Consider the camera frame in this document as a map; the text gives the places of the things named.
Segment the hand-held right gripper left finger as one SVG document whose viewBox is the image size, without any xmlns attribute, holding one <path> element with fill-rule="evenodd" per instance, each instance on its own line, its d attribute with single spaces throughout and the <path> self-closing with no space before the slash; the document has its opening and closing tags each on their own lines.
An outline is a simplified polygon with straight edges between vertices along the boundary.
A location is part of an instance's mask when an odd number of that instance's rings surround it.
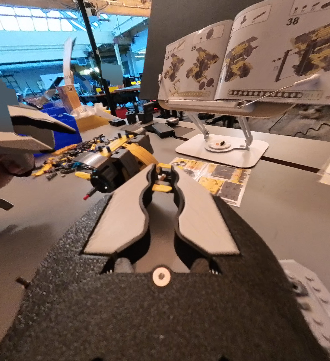
<svg viewBox="0 0 330 361">
<path fill-rule="evenodd" d="M 86 255 L 112 256 L 144 237 L 149 227 L 156 165 L 150 164 L 111 195 L 83 249 Z"/>
</svg>

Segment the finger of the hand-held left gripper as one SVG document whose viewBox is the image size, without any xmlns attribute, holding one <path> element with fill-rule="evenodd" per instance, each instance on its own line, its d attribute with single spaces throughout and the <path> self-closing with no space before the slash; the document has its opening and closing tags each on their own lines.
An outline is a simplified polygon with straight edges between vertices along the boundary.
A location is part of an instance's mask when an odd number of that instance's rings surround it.
<svg viewBox="0 0 330 361">
<path fill-rule="evenodd" d="M 16 134 L 31 136 L 50 147 L 55 146 L 54 132 L 76 133 L 68 124 L 30 106 L 8 105 L 8 111 Z"/>
<path fill-rule="evenodd" d="M 41 141 L 31 136 L 21 136 L 11 132 L 0 132 L 0 154 L 39 154 L 52 152 L 54 137 Z"/>
</svg>

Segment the brown cardboard box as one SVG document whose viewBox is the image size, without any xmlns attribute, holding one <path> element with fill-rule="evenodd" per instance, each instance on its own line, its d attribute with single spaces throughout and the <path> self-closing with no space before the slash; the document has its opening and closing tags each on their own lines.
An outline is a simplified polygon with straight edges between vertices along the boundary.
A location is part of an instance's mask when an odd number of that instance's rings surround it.
<svg viewBox="0 0 330 361">
<path fill-rule="evenodd" d="M 56 90 L 67 113 L 70 114 L 73 110 L 81 107 L 80 99 L 73 84 L 57 86 Z"/>
</svg>

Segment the printed instruction sheet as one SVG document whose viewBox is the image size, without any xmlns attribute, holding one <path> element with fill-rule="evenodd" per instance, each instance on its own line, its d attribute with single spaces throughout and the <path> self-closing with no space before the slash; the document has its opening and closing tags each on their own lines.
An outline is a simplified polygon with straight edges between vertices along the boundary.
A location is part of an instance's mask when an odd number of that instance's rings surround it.
<svg viewBox="0 0 330 361">
<path fill-rule="evenodd" d="M 174 158 L 171 165 L 178 166 L 210 193 L 228 205 L 240 207 L 251 169 L 235 168 L 204 161 Z"/>
</svg>

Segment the pile of toy building pieces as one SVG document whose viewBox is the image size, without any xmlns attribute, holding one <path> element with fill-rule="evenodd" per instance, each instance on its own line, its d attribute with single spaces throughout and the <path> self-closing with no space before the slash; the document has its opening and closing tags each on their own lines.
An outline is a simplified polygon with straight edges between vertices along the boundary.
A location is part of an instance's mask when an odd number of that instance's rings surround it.
<svg viewBox="0 0 330 361">
<path fill-rule="evenodd" d="M 65 177 L 82 167 L 81 156 L 107 156 L 109 152 L 107 148 L 121 138 L 121 133 L 112 138 L 100 134 L 89 141 L 63 147 L 55 151 L 41 165 L 36 166 L 31 176 L 33 178 L 44 177 L 48 181 L 57 175 Z"/>
</svg>

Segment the white paper strip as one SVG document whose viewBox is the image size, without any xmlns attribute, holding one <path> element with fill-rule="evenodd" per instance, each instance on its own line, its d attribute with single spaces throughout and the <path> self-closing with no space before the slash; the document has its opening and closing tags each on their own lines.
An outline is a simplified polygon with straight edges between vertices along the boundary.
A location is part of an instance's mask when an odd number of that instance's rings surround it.
<svg viewBox="0 0 330 361">
<path fill-rule="evenodd" d="M 68 37 L 64 42 L 64 50 L 63 50 L 63 80 L 64 85 L 73 85 L 74 76 L 73 71 L 71 69 L 71 59 L 73 47 L 76 43 L 76 37 Z"/>
</svg>

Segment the clear plastic bag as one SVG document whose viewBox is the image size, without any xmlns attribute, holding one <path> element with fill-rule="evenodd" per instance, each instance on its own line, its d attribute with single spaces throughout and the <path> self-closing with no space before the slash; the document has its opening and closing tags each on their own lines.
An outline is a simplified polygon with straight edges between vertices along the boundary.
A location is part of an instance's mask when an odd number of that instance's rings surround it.
<svg viewBox="0 0 330 361">
<path fill-rule="evenodd" d="M 74 109 L 71 113 L 76 120 L 86 119 L 93 116 L 106 119 L 108 122 L 120 119 L 117 115 L 112 115 L 111 111 L 105 108 L 102 103 L 95 103 L 94 105 L 81 105 Z"/>
</svg>

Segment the yellow and black toy vehicle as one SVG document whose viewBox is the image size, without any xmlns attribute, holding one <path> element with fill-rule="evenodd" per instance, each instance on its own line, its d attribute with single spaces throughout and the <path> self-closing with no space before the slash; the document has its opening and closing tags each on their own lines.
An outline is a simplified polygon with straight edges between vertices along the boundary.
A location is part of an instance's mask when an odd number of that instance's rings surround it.
<svg viewBox="0 0 330 361">
<path fill-rule="evenodd" d="M 121 133 L 122 138 L 113 142 L 107 156 L 81 156 L 82 167 L 75 176 L 91 183 L 91 190 L 83 200 L 97 192 L 112 193 L 150 164 L 156 165 L 154 183 L 170 184 L 171 165 L 158 162 L 147 134 Z"/>
</svg>

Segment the white book stand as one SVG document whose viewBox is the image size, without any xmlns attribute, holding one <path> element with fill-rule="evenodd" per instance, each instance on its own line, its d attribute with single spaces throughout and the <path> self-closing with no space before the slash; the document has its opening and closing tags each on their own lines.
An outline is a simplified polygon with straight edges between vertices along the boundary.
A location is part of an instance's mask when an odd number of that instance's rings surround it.
<svg viewBox="0 0 330 361">
<path fill-rule="evenodd" d="M 204 101 L 204 100 L 184 100 L 177 97 L 159 99 L 159 103 L 167 109 L 186 111 L 189 118 L 200 130 L 201 135 L 194 136 L 176 148 L 176 152 L 181 155 L 196 157 L 202 160 L 216 162 L 222 165 L 229 165 L 236 168 L 252 168 L 261 159 L 269 147 L 264 141 L 253 142 L 248 121 L 255 109 L 255 103 L 266 97 L 300 85 L 315 85 L 319 82 L 320 75 L 312 75 L 303 80 L 280 88 L 273 92 L 265 92 L 262 97 L 251 102 L 245 100 L 236 101 Z M 206 126 L 200 121 L 198 113 L 237 115 L 238 122 L 243 132 L 244 138 L 230 137 L 211 134 Z M 226 148 L 219 147 L 221 141 L 226 141 Z"/>
</svg>

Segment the background work table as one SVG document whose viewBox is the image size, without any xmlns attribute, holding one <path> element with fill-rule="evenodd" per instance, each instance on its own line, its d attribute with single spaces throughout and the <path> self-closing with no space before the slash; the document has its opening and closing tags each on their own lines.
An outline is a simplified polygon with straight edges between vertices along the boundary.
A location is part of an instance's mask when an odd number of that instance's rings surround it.
<svg viewBox="0 0 330 361">
<path fill-rule="evenodd" d="M 133 85 L 131 87 L 124 87 L 124 88 L 118 88 L 118 87 L 109 87 L 110 94 L 116 94 L 116 93 L 128 93 L 128 92 L 139 92 L 140 91 L 140 84 Z M 100 97 L 105 96 L 105 93 L 99 93 L 99 94 L 83 94 L 79 95 L 80 98 L 85 97 Z"/>
</svg>

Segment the black pole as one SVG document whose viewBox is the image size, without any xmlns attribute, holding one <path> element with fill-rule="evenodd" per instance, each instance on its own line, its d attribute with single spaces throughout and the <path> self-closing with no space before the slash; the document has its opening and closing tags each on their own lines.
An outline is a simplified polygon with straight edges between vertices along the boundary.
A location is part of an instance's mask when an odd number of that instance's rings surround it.
<svg viewBox="0 0 330 361">
<path fill-rule="evenodd" d="M 107 99 L 107 102 L 108 102 L 108 107 L 110 109 L 110 113 L 113 116 L 117 116 L 117 114 L 116 114 L 116 106 L 115 106 L 115 103 L 113 101 L 113 97 L 112 97 L 112 95 L 111 95 L 111 93 L 109 91 L 107 80 L 103 78 L 103 74 L 102 74 L 102 70 L 101 70 L 100 53 L 99 53 L 99 50 L 98 50 L 97 45 L 96 45 L 96 41 L 95 41 L 95 37 L 94 37 L 93 31 L 92 31 L 92 27 L 91 27 L 91 24 L 90 24 L 89 17 L 87 15 L 85 2 L 83 0 L 77 0 L 77 4 L 78 4 L 82 19 L 83 19 L 84 24 L 85 24 L 86 32 L 87 32 L 87 35 L 88 35 L 88 38 L 89 38 L 89 41 L 90 41 L 90 45 L 91 45 L 92 52 L 93 52 L 93 55 L 94 55 L 95 63 L 97 65 L 98 69 L 99 69 L 99 83 L 100 83 L 100 86 L 101 86 L 102 90 L 105 92 L 106 99 Z"/>
</svg>

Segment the black table mat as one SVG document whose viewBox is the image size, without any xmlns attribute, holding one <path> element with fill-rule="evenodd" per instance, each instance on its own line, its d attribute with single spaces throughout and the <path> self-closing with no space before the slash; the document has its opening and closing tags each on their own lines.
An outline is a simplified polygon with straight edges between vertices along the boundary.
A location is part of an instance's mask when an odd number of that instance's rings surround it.
<svg viewBox="0 0 330 361">
<path fill-rule="evenodd" d="M 175 135 L 173 137 L 176 139 L 187 139 L 185 135 L 195 130 L 192 127 L 184 126 L 183 124 L 170 125 L 170 127 L 174 130 Z"/>
</svg>

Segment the black upright box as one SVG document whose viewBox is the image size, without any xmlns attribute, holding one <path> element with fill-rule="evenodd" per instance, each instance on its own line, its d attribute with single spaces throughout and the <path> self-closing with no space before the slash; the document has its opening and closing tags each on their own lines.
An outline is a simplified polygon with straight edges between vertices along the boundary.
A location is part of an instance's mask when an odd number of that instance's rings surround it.
<svg viewBox="0 0 330 361">
<path fill-rule="evenodd" d="M 143 124 L 147 124 L 153 121 L 154 102 L 147 102 L 143 104 Z"/>
</svg>

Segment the grey toy tyre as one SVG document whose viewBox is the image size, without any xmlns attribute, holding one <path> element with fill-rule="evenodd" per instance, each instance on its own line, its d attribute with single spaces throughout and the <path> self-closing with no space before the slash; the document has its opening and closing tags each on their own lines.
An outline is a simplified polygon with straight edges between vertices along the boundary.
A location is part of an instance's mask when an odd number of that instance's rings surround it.
<svg viewBox="0 0 330 361">
<path fill-rule="evenodd" d="M 330 358 L 330 292 L 316 273 L 293 259 L 280 260 L 303 318 Z"/>
</svg>

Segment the open instruction booklet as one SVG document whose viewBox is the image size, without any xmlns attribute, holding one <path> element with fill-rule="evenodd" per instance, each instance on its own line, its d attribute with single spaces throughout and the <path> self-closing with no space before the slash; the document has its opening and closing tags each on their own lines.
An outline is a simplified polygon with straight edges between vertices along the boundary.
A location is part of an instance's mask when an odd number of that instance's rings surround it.
<svg viewBox="0 0 330 361">
<path fill-rule="evenodd" d="M 168 44 L 160 100 L 330 105 L 330 1 L 262 1 Z"/>
</svg>

